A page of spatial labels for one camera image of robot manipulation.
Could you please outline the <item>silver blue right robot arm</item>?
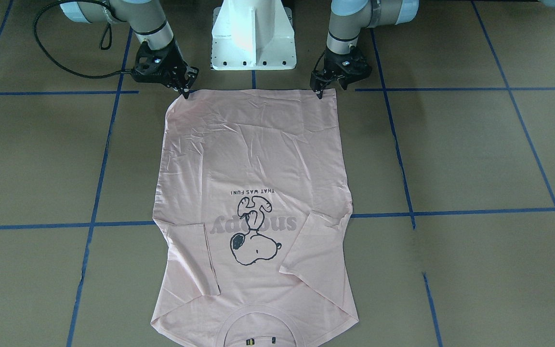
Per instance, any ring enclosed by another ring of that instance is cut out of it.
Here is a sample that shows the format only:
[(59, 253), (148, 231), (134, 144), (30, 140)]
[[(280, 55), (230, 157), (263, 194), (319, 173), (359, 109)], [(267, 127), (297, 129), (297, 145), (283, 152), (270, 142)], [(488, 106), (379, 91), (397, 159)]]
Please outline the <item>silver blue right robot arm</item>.
[(65, 0), (59, 7), (73, 22), (128, 23), (141, 44), (129, 72), (132, 79), (160, 84), (189, 97), (198, 68), (184, 60), (158, 0)]

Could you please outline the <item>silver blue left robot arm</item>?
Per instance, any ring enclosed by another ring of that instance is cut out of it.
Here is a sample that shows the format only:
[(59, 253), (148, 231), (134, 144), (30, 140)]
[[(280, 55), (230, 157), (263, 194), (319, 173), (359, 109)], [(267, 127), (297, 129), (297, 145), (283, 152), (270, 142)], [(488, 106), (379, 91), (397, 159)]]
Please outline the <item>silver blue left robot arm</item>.
[(326, 48), (311, 72), (310, 88), (318, 99), (333, 81), (343, 90), (367, 79), (372, 71), (357, 46), (364, 28), (396, 26), (412, 21), (419, 9), (418, 0), (333, 0)]

